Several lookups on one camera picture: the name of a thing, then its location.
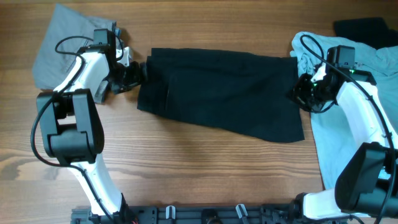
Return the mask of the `black shorts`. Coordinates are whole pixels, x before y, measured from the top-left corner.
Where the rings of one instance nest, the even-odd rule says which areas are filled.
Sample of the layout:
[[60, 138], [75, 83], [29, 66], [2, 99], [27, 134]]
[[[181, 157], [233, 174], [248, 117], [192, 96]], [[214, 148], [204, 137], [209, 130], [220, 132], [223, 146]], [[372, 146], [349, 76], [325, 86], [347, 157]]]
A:
[[299, 108], [287, 96], [298, 79], [294, 57], [154, 48], [146, 67], [142, 111], [265, 141], [304, 139]]

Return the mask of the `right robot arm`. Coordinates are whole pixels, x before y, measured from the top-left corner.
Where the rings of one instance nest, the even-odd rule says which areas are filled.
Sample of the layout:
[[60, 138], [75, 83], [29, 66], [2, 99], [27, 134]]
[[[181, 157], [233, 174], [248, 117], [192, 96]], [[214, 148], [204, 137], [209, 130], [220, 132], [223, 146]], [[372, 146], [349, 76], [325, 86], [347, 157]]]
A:
[[335, 187], [303, 196], [302, 216], [328, 221], [354, 215], [397, 218], [397, 133], [378, 99], [376, 81], [354, 67], [355, 49], [339, 45], [328, 50], [325, 69], [302, 75], [290, 99], [311, 113], [338, 105], [348, 120], [355, 154]]

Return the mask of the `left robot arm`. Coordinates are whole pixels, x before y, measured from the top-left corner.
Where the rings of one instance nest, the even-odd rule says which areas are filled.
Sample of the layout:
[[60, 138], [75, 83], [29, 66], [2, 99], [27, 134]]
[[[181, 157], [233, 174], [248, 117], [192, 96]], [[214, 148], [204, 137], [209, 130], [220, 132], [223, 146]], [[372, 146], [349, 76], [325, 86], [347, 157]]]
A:
[[115, 94], [129, 91], [145, 80], [131, 49], [102, 42], [82, 47], [64, 81], [51, 93], [37, 97], [38, 115], [31, 141], [41, 130], [50, 166], [67, 168], [88, 200], [92, 223], [132, 223], [134, 214], [116, 187], [103, 159], [104, 131], [94, 96], [107, 81]]

